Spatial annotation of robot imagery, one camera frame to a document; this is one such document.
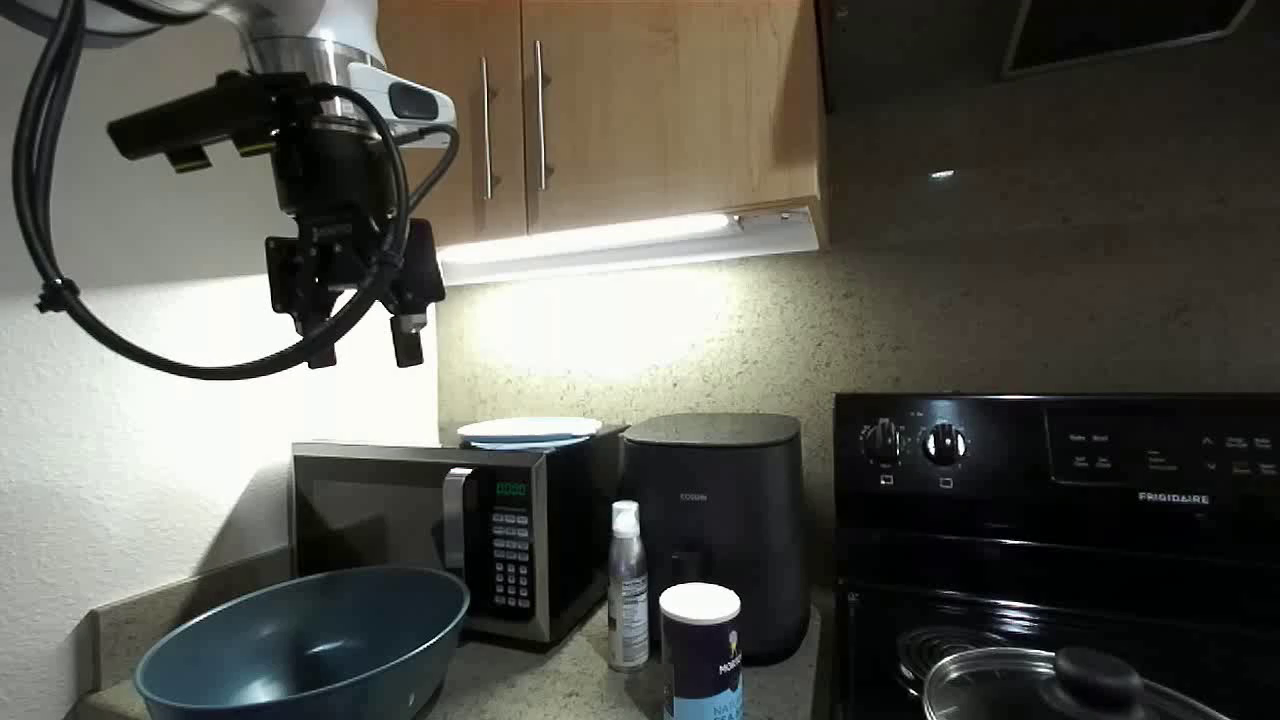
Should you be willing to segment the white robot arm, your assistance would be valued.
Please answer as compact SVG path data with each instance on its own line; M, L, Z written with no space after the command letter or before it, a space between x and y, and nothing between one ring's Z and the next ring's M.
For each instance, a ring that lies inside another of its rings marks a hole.
M303 81L282 130L238 139L273 156L294 221L263 241L273 307L310 339L307 366L330 369L319 328L385 305L397 366L419 366L444 281L417 208L460 156L454 100L385 64L378 0L225 0L215 17L238 28L250 81Z

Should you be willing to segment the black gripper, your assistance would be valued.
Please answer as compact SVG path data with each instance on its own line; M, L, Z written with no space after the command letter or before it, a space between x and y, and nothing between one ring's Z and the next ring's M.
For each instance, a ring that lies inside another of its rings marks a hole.
M290 238L268 238L273 307L294 322L307 369L334 366L327 311L344 289L368 281L390 221L390 170L378 139L341 130L303 130L273 151L274 199L294 221ZM422 366L422 311L390 311L397 369Z

